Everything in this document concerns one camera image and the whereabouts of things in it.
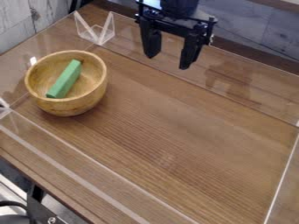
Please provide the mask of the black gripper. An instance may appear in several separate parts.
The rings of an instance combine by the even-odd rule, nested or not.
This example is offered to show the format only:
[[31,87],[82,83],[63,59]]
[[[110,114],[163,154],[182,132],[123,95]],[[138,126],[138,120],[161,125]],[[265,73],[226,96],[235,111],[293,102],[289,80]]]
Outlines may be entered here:
[[203,44],[209,45],[213,39],[214,25],[219,20],[201,9],[201,0],[135,0],[139,8],[137,17],[141,18],[141,34],[145,55],[151,59],[162,51],[162,32],[155,23],[163,22],[178,25],[190,30],[199,25],[203,36],[191,32],[185,38],[179,68],[186,70],[198,59]]

